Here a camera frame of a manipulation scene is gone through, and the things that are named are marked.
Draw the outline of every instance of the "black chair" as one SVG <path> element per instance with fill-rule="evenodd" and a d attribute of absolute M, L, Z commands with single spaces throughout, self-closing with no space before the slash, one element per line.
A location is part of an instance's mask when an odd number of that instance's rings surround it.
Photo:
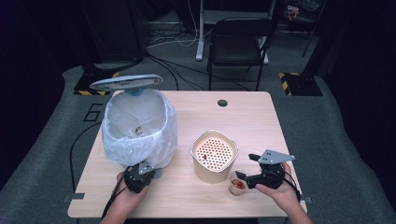
<path fill-rule="evenodd" d="M 299 8 L 298 15 L 295 19 L 292 17 L 292 20 L 290 20 L 290 16 L 287 13 L 287 6 L 284 6 L 285 10 L 283 11 L 283 18 L 289 22 L 289 31 L 308 32 L 308 40 L 302 57 L 305 57 L 306 51 L 312 41 L 312 37 L 317 32 L 318 23 L 321 15 L 323 14 L 326 2 L 327 0 L 324 0 L 321 6 L 315 11 L 308 11 L 303 8 Z"/>
<path fill-rule="evenodd" d="M 259 89 L 262 77 L 263 55 L 268 50 L 276 24 L 266 18 L 229 18 L 218 21 L 210 39 L 207 71 L 209 72 L 209 90 L 212 90 L 212 81 L 217 82 L 256 82 L 256 91 Z M 266 36 L 262 46 L 258 36 Z M 215 66 L 259 66 L 259 74 L 252 78 L 222 78 L 213 80 L 212 65 Z"/>

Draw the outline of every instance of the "plastic bag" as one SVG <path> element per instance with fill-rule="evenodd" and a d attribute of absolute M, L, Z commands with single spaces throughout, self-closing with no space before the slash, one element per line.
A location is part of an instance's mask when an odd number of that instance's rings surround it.
<path fill-rule="evenodd" d="M 124 91 L 107 103 L 102 132 L 108 160 L 163 168 L 177 148 L 176 110 L 160 91 L 143 89 L 137 96 Z"/>

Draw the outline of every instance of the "strainer basket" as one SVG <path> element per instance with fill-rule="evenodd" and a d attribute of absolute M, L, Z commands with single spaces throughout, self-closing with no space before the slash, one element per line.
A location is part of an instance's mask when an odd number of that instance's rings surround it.
<path fill-rule="evenodd" d="M 238 145 L 216 130 L 207 131 L 191 145 L 195 173 L 208 184 L 217 184 L 227 178 L 238 153 Z"/>

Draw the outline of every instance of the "hand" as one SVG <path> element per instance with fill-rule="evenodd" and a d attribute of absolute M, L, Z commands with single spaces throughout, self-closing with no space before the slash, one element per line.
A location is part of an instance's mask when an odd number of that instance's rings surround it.
<path fill-rule="evenodd" d="M 117 175 L 117 182 L 122 178 L 122 173 Z M 148 187 L 144 187 L 140 193 L 132 193 L 126 188 L 125 181 L 120 182 L 117 192 L 122 192 L 116 197 L 113 204 L 108 208 L 107 215 L 101 224 L 105 223 L 124 223 L 128 216 L 134 211 L 137 205 L 145 197 Z"/>
<path fill-rule="evenodd" d="M 287 163 L 282 162 L 283 169 L 286 173 L 291 174 L 290 167 Z M 291 182 L 291 177 L 285 175 L 285 178 Z M 277 206 L 279 206 L 290 218 L 291 223 L 312 223 L 309 216 L 301 207 L 294 189 L 285 181 L 277 189 L 270 189 L 262 184 L 257 184 L 256 189 L 263 194 L 271 197 Z"/>

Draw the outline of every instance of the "wooden table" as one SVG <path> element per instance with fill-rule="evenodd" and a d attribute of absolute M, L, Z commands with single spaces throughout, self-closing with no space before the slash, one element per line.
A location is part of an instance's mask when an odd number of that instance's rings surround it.
<path fill-rule="evenodd" d="M 193 168 L 190 147 L 208 130 L 218 130 L 239 146 L 232 171 L 243 169 L 250 175 L 260 173 L 249 153 L 261 155 L 265 149 L 288 153 L 288 148 L 267 92 L 262 91 L 163 91 L 177 111 L 177 151 L 163 176 L 151 182 L 148 194 L 130 217 L 198 218 L 198 217 L 284 217 L 273 200 L 255 189 L 241 196 L 228 191 L 229 181 L 206 184 Z M 219 106 L 226 100 L 227 106 Z M 298 179 L 289 161 L 298 189 Z M 82 200 L 73 200 L 70 217 L 100 217 L 116 185 L 116 175 L 123 167 L 105 158 L 102 132 L 93 143 L 90 157 L 78 182 L 76 193 Z"/>

